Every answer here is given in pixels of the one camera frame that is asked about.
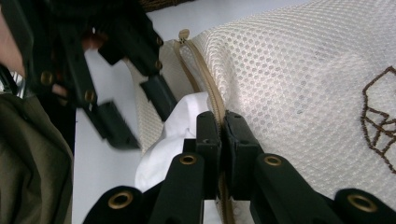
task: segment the mesh bag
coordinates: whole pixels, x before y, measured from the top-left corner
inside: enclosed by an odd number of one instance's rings
[[[192,41],[228,110],[318,192],[366,190],[396,209],[396,3],[315,1]],[[251,222],[248,203],[236,222]]]

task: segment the brown drawing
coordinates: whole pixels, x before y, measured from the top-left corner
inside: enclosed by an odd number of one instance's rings
[[[369,148],[376,152],[388,165],[389,169],[396,174],[395,167],[392,164],[394,160],[390,160],[388,156],[389,150],[392,150],[391,148],[396,142],[396,114],[387,111],[386,106],[381,107],[380,105],[371,104],[371,100],[375,97],[382,96],[382,94],[378,93],[390,91],[375,87],[381,80],[387,81],[385,80],[386,76],[396,77],[396,70],[393,67],[387,68],[363,89],[364,106],[361,115],[361,125]],[[396,104],[396,102],[389,100],[387,104]]]

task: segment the brass grommet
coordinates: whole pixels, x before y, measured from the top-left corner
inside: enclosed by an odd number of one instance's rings
[[[158,44],[158,46],[163,45],[163,40],[159,36],[157,36],[157,44]]]
[[[125,199],[122,199],[122,202],[117,202],[117,200],[119,200],[121,197],[125,197]],[[123,190],[111,196],[107,204],[112,209],[121,209],[128,206],[128,204],[130,204],[133,200],[134,195],[131,193],[131,191]]]
[[[84,99],[88,103],[92,103],[95,100],[95,92],[94,91],[85,91]]]
[[[272,165],[272,166],[278,166],[278,165],[282,164],[282,160],[275,156],[267,156],[264,158],[264,161],[268,165]]]
[[[50,86],[54,82],[54,76],[51,72],[44,71],[41,73],[40,81],[44,86]]]
[[[158,70],[161,70],[161,69],[163,69],[163,63],[161,63],[161,61],[157,61],[157,62],[155,62],[155,67]]]
[[[185,165],[192,165],[197,162],[196,157],[188,155],[180,158],[180,162]]]
[[[359,194],[350,194],[347,196],[347,200],[356,208],[367,213],[373,213],[378,210],[378,207],[373,201]]]

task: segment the olive green fabric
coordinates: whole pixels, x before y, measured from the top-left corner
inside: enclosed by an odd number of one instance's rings
[[[72,158],[35,97],[0,94],[0,223],[70,223]]]

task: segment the zipper pull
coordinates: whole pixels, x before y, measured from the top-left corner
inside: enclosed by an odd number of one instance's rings
[[[190,35],[190,30],[189,29],[184,29],[178,32],[178,42],[180,44],[184,44],[186,40],[189,38]]]

